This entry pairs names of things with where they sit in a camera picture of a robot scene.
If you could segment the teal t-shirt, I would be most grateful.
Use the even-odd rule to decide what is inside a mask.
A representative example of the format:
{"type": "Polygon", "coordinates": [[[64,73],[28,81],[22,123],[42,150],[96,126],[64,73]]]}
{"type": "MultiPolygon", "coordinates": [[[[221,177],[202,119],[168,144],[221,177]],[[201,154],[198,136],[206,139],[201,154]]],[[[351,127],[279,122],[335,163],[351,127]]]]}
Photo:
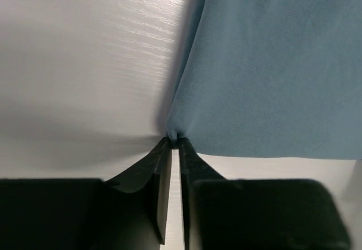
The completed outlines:
{"type": "Polygon", "coordinates": [[[166,131],[202,154],[361,158],[361,0],[193,0],[166,131]]]}

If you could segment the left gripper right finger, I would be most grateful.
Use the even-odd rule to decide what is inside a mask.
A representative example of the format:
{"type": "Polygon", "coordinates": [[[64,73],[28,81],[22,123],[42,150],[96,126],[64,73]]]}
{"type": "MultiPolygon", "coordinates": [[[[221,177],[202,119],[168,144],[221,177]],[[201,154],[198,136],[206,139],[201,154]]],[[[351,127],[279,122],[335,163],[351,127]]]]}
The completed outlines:
{"type": "Polygon", "coordinates": [[[189,250],[189,192],[194,182],[207,179],[226,180],[220,173],[215,171],[202,158],[200,158],[191,142],[183,137],[178,139],[180,186],[182,193],[182,215],[184,249],[189,250]]]}

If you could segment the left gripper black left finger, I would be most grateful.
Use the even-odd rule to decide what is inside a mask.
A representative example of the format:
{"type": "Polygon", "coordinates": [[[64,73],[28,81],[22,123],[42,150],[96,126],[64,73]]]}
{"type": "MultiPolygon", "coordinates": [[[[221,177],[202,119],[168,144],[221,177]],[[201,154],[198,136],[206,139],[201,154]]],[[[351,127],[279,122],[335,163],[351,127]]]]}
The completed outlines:
{"type": "Polygon", "coordinates": [[[105,182],[104,244],[164,244],[172,148],[166,137],[105,182]]]}

